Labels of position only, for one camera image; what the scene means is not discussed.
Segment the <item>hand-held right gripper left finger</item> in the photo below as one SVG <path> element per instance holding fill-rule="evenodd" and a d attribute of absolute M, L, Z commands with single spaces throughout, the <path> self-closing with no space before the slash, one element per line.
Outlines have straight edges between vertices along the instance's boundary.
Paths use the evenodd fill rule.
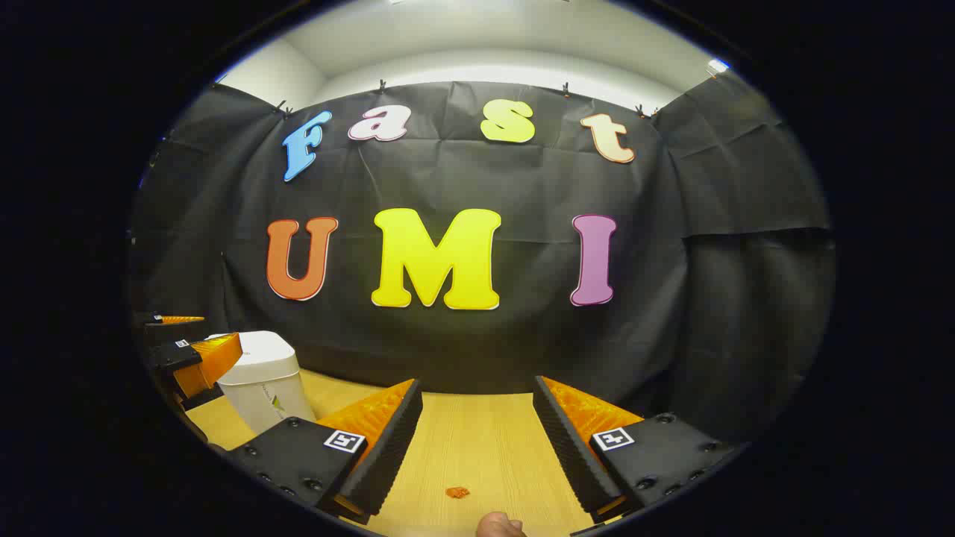
<path fill-rule="evenodd" d="M 395 483 L 422 408 L 420 382 L 406 380 L 317 422 L 285 418 L 224 457 L 294 503 L 367 524 Z"/>

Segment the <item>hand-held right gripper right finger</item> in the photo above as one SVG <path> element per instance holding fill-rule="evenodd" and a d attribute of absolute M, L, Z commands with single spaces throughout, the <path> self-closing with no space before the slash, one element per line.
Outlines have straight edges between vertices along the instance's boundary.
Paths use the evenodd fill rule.
<path fill-rule="evenodd" d="M 673 412 L 640 417 L 543 375 L 533 406 L 577 501 L 598 524 L 689 489 L 741 449 Z"/>

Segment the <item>white desktop garbage bin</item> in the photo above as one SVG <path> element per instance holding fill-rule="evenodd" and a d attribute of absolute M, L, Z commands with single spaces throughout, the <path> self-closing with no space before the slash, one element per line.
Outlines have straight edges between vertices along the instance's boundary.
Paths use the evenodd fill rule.
<path fill-rule="evenodd" d="M 315 421 L 293 347 L 274 332 L 238 336 L 242 356 L 217 384 L 253 433 L 291 417 Z"/>

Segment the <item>wooden desktop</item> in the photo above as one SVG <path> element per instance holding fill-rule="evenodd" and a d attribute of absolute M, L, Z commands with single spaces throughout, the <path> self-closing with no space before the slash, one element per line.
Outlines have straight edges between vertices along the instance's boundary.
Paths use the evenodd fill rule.
<path fill-rule="evenodd" d="M 528 537 L 592 527 L 545 434 L 529 393 L 424 393 L 423 410 L 392 489 L 367 529 L 386 537 L 475 537 L 502 511 Z M 454 499 L 448 487 L 471 494 Z"/>

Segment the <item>black backdrop cloth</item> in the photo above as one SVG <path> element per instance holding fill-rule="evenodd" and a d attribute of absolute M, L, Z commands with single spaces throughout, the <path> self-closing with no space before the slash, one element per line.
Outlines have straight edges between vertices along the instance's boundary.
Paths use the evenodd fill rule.
<path fill-rule="evenodd" d="M 372 302 L 384 210 L 434 242 L 501 217 L 493 310 Z M 436 393 L 546 375 L 747 442 L 801 387 L 836 247 L 790 126 L 733 76 L 651 118 L 507 83 L 425 83 L 281 116 L 209 89 L 134 198 L 131 306 L 279 333 L 308 370 Z"/>

